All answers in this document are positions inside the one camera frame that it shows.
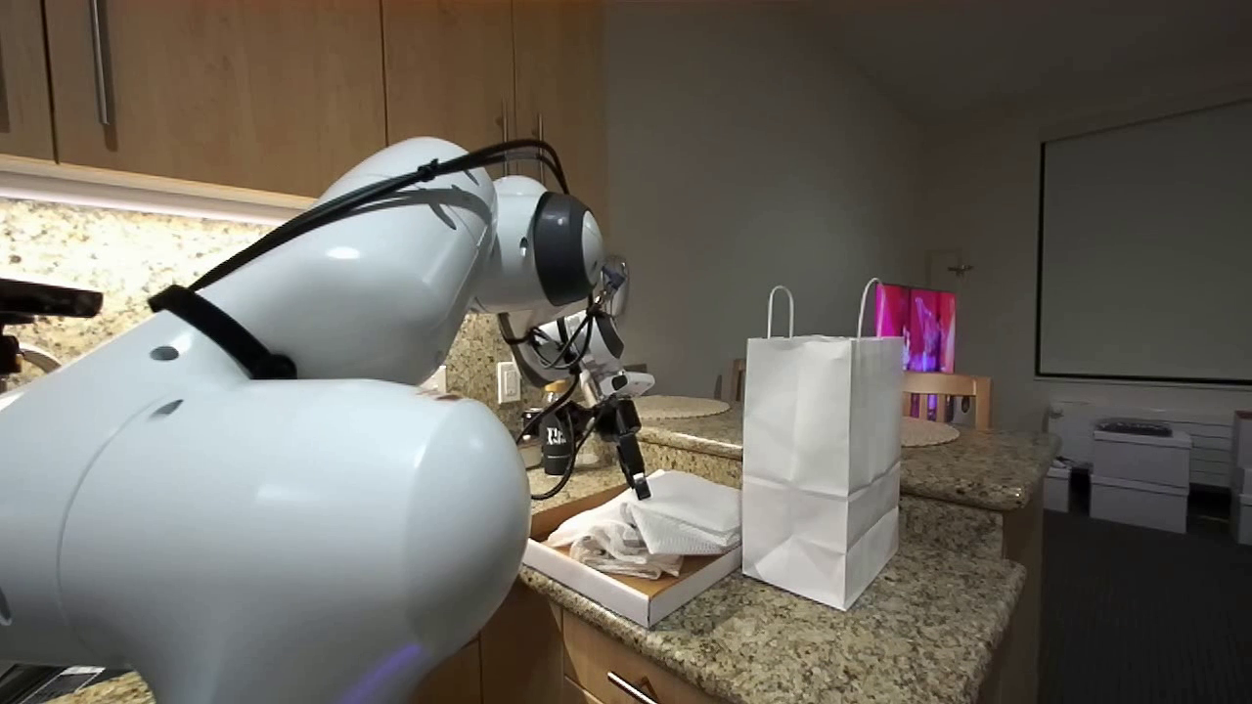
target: cabinet door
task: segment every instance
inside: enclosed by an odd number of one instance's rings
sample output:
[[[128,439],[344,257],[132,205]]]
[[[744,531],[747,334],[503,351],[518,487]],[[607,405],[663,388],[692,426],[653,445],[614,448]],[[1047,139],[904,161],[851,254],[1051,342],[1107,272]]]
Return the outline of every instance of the cabinet door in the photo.
[[[515,0],[515,119],[607,222],[601,0]]]
[[[39,0],[0,0],[0,153],[50,161]]]
[[[319,191],[384,144],[375,0],[45,0],[59,161]]]
[[[384,0],[387,139],[481,147],[511,132],[511,2]]]

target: white wall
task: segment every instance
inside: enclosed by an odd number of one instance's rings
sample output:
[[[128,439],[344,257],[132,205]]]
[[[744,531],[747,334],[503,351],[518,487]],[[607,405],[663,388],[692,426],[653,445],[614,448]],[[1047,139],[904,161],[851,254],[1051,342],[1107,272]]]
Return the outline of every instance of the white wall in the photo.
[[[1036,431],[1045,405],[1067,398],[1203,418],[1227,418],[1233,405],[1252,405],[1252,388],[1083,381],[1032,375],[1039,139],[1227,96],[1252,96],[1249,63],[1208,67],[1202,74],[1194,67],[1172,67],[1097,93],[998,106],[925,123],[925,251],[963,251],[963,263],[975,267],[964,278],[954,278],[942,267],[931,272],[938,284],[954,284],[963,294],[959,363],[994,375],[998,426]]]
[[[920,132],[791,2],[610,0],[610,244],[629,357],[711,394],[775,280],[851,332],[864,278],[914,278]]]

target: granite countertop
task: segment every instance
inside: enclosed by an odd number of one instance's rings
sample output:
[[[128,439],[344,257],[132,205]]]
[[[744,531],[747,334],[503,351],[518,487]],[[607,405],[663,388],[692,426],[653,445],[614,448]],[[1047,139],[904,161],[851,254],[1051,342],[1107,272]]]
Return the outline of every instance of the granite countertop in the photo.
[[[637,431],[642,443],[698,456],[744,460],[744,405],[706,418],[663,418]],[[959,499],[976,509],[1026,509],[1045,479],[1047,445],[1027,433],[963,433],[938,445],[899,448],[904,495]]]
[[[616,471],[577,471],[551,509]],[[1001,514],[899,499],[899,551],[851,611],[728,576],[642,628],[542,569],[518,577],[610,637],[723,701],[975,701],[1026,569],[998,553]]]

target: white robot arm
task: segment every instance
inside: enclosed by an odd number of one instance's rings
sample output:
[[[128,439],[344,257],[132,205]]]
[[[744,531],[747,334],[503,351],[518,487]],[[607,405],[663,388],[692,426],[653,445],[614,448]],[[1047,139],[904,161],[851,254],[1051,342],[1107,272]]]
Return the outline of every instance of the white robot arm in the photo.
[[[389,144],[325,201],[0,409],[0,660],[132,663],[160,704],[401,701],[501,606],[515,443],[414,390],[470,303],[595,290],[590,212]]]

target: pizza box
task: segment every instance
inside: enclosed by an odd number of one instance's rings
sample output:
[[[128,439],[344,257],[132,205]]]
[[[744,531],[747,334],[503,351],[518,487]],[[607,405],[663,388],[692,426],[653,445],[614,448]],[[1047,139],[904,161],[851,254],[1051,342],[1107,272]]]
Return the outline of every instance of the pizza box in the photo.
[[[740,565],[740,542],[731,542],[723,553],[683,553],[679,576],[672,577],[624,577],[624,576],[595,569],[571,559],[567,551],[542,542],[567,514],[586,512],[616,492],[623,487],[607,487],[607,492],[590,492],[581,499],[567,499],[547,512],[535,512],[531,540],[525,542],[518,561],[542,569],[547,577],[586,593],[590,600],[645,628]]]

